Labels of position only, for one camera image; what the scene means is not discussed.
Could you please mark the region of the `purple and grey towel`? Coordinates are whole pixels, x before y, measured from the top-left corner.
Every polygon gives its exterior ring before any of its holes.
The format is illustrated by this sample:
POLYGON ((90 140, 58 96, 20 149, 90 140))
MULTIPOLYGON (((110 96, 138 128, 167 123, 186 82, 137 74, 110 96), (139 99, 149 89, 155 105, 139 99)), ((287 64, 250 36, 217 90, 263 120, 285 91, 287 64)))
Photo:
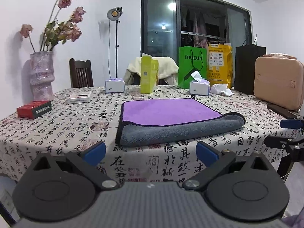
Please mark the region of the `purple and grey towel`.
POLYGON ((246 123, 237 112, 221 114, 195 99, 150 99, 124 102, 115 142, 141 147, 239 130, 246 123))

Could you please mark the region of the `dark flat object by case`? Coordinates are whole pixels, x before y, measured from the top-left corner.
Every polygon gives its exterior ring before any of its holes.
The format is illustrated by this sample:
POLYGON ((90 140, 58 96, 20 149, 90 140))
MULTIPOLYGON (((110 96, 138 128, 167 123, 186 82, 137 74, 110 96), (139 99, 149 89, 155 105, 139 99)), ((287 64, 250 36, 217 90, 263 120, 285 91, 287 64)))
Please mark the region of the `dark flat object by case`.
POLYGON ((272 110, 273 112, 281 115, 282 117, 284 117, 285 119, 288 120, 295 120, 297 119, 297 116, 292 114, 290 111, 288 111, 287 109, 280 107, 278 105, 275 104, 268 104, 267 108, 272 110))

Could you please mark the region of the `calligraphy print tablecloth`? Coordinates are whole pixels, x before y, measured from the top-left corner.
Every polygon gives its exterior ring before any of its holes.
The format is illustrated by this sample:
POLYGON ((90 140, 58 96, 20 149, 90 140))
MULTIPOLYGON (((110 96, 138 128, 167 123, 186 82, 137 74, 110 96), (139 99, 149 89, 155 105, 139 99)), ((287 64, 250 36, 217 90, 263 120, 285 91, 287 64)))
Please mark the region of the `calligraphy print tablecloth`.
POLYGON ((191 98, 169 85, 151 94, 141 94, 138 86, 118 94, 95 87, 88 88, 89 102, 68 104, 76 92, 57 93, 51 110, 34 120, 15 113, 1 120, 2 174, 18 181, 40 152, 62 156, 103 142, 106 155, 98 169, 110 178, 182 183, 205 167, 196 157, 200 141, 239 156, 259 151, 275 162, 286 152, 268 148, 266 137, 303 135, 303 129, 281 128, 282 117, 265 102, 238 92, 191 98))

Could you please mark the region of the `beige hard carrying case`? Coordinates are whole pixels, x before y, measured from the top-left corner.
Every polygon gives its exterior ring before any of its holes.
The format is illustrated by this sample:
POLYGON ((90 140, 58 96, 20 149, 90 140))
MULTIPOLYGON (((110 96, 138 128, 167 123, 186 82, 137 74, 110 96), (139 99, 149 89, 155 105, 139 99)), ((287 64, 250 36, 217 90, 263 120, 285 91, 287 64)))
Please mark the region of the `beige hard carrying case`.
POLYGON ((303 104, 303 63, 286 54, 258 57, 255 63, 255 97, 298 110, 303 104))

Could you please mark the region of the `white flat phone box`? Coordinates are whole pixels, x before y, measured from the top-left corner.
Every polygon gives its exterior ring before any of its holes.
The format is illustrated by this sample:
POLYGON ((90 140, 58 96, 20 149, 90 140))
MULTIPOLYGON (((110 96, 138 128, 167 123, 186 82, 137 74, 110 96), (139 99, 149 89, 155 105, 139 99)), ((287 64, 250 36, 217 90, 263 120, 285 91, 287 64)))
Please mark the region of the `white flat phone box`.
POLYGON ((80 93, 73 93, 67 99, 67 104, 78 104, 78 103, 85 103, 91 101, 92 92, 80 92, 80 93))

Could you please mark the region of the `crumpled white tissue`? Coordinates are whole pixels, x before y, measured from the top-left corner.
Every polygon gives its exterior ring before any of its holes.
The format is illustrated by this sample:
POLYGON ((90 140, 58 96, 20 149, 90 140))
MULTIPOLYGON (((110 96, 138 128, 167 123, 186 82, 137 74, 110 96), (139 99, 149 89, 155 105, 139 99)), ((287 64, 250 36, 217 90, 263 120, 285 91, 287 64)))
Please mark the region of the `crumpled white tissue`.
POLYGON ((222 96, 232 96, 233 92, 228 88, 228 84, 214 84, 210 89, 210 93, 222 96))

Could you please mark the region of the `red and green small box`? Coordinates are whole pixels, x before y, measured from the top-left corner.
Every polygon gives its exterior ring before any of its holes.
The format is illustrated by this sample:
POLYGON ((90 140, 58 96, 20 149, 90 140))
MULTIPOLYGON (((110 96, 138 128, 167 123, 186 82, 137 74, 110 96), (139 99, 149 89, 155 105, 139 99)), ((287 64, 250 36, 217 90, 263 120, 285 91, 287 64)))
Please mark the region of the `red and green small box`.
POLYGON ((52 110, 50 100, 33 101, 17 108, 18 118, 34 120, 52 110))

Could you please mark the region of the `right purple tissue pack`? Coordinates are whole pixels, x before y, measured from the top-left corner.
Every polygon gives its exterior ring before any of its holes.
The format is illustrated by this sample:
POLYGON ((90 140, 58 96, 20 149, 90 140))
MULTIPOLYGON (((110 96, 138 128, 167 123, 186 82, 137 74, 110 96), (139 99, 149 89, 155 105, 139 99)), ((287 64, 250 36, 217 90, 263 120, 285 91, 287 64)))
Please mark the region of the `right purple tissue pack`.
POLYGON ((190 82, 190 94, 209 96, 210 94, 210 83, 205 78, 201 77, 199 71, 195 71, 191 74, 194 79, 190 82))

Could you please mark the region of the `purple tissue pack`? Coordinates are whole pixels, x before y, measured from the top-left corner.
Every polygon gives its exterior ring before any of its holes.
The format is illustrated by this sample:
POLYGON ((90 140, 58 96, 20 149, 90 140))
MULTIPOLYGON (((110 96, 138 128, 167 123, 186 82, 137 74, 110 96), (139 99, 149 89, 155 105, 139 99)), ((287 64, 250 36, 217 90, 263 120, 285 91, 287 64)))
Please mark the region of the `purple tissue pack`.
POLYGON ((210 94, 210 83, 205 78, 201 77, 199 71, 195 71, 191 74, 194 79, 190 82, 190 94, 209 96, 210 94))
POLYGON ((111 78, 105 81, 106 93, 124 93, 125 81, 121 78, 111 78))

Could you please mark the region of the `black box speaker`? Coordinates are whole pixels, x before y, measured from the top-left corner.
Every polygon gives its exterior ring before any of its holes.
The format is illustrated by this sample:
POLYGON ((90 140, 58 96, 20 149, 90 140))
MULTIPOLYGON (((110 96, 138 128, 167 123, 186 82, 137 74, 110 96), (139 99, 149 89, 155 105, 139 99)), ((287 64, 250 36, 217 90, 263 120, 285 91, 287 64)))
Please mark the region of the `black box speaker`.
POLYGON ((254 44, 235 48, 235 90, 247 95, 254 95, 256 59, 265 54, 266 47, 254 44))

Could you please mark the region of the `left purple tissue pack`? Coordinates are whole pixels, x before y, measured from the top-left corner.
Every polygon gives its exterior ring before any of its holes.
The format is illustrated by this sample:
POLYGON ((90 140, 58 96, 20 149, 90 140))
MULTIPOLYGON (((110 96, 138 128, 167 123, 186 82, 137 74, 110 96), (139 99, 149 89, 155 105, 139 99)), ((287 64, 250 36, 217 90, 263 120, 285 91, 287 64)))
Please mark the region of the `left purple tissue pack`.
POLYGON ((111 78, 105 81, 106 93, 124 93, 125 81, 121 78, 111 78))

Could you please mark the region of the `dark wooden chair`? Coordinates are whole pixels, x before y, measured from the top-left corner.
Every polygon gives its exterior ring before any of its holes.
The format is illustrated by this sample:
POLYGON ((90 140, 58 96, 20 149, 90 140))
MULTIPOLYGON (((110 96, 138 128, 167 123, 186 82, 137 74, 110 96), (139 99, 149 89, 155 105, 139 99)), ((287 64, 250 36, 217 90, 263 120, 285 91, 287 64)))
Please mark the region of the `dark wooden chair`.
POLYGON ((91 60, 69 60, 71 87, 72 88, 87 88, 93 87, 93 77, 91 60))

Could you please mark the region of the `yellow paper bag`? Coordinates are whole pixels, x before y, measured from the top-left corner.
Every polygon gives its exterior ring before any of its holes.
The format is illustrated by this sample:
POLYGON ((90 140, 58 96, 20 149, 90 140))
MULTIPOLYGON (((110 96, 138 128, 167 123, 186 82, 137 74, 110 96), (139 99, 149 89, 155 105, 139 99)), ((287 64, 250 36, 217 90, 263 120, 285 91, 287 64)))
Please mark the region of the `yellow paper bag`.
POLYGON ((210 85, 227 84, 232 87, 233 59, 232 47, 226 44, 209 44, 208 74, 210 85))

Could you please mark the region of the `pink speckled ceramic vase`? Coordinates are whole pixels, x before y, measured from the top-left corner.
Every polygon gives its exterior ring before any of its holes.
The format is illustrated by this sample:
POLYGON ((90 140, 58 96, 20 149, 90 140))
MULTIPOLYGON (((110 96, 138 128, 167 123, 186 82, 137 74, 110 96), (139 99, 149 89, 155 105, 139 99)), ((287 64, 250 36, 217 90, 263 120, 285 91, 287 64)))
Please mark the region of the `pink speckled ceramic vase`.
POLYGON ((30 55, 30 85, 35 101, 53 100, 51 83, 55 80, 53 51, 40 51, 30 55))

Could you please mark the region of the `cream cloth over chair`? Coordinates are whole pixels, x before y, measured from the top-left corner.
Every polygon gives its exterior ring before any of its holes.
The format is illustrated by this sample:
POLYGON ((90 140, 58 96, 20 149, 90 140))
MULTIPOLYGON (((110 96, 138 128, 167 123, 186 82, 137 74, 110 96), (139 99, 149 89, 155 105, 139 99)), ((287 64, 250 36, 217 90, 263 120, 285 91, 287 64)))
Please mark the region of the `cream cloth over chair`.
MULTIPOLYGON (((177 86, 179 67, 175 61, 170 57, 152 57, 151 59, 159 62, 159 81, 164 80, 170 86, 177 86)), ((126 85, 135 84, 135 74, 141 77, 141 57, 129 63, 123 78, 126 85)))

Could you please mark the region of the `green mucun paper bag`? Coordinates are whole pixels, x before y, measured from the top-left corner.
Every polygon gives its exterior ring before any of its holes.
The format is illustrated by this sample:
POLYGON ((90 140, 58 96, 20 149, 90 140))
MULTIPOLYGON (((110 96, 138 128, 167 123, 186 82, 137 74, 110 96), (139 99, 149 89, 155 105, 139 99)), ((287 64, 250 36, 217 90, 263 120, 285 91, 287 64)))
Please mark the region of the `green mucun paper bag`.
POLYGON ((207 50, 198 47, 180 47, 178 60, 178 87, 190 88, 191 76, 198 71, 203 78, 207 78, 207 50))

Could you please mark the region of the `lime green snack box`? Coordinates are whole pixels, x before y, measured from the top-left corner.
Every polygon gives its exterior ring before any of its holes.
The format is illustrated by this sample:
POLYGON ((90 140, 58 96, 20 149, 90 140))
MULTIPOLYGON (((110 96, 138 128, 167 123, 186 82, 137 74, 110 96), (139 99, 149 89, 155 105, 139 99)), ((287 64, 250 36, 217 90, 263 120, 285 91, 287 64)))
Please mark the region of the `lime green snack box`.
POLYGON ((159 62, 147 54, 141 57, 140 93, 151 94, 159 83, 159 62))

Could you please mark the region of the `dried pink roses bouquet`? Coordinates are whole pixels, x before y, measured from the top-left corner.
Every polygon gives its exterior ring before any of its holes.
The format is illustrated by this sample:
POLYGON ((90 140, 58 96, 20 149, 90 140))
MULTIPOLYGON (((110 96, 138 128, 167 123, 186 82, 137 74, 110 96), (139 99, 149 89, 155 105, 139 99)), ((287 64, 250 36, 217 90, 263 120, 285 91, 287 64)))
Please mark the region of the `dried pink roses bouquet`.
POLYGON ((39 51, 53 51, 59 43, 74 42, 82 35, 82 31, 78 27, 86 13, 82 6, 76 7, 66 21, 59 22, 58 20, 59 12, 71 4, 72 0, 56 0, 42 32, 39 51))

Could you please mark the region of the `studio light on stand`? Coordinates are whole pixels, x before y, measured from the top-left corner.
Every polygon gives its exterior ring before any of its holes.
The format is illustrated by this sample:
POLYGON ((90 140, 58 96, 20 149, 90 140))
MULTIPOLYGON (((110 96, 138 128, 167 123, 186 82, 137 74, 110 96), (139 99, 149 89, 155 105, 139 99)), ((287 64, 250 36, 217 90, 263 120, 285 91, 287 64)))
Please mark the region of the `studio light on stand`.
POLYGON ((107 13, 107 18, 109 21, 115 21, 115 78, 118 78, 118 26, 120 23, 120 17, 123 14, 123 8, 122 7, 114 7, 110 9, 107 13))

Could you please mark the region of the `dark framed window door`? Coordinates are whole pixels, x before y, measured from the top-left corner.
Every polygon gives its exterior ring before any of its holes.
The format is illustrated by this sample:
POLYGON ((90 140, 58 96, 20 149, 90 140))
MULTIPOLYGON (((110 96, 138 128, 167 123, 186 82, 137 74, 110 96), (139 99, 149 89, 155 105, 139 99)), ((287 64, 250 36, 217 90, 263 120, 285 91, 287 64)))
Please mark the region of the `dark framed window door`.
POLYGON ((141 0, 141 52, 178 60, 179 48, 252 42, 250 11, 221 0, 141 0))

